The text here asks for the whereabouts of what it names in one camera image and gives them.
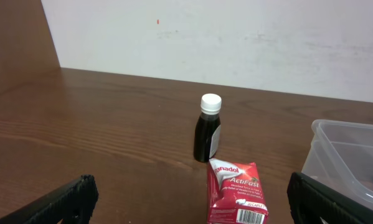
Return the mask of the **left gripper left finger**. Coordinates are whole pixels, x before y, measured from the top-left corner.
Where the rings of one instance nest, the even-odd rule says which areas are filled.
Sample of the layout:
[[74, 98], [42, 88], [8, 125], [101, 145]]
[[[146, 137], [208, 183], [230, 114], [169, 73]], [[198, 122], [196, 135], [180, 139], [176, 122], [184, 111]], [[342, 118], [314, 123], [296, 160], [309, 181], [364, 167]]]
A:
[[0, 224], [88, 224], [98, 201], [92, 175], [79, 178], [0, 218]]

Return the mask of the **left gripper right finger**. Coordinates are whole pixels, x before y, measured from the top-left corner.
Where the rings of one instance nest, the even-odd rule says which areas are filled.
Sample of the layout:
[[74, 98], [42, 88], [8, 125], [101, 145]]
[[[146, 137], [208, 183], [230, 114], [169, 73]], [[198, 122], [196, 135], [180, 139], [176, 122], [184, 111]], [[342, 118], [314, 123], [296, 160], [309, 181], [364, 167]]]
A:
[[373, 210], [303, 173], [292, 173], [287, 195], [295, 224], [373, 224]]

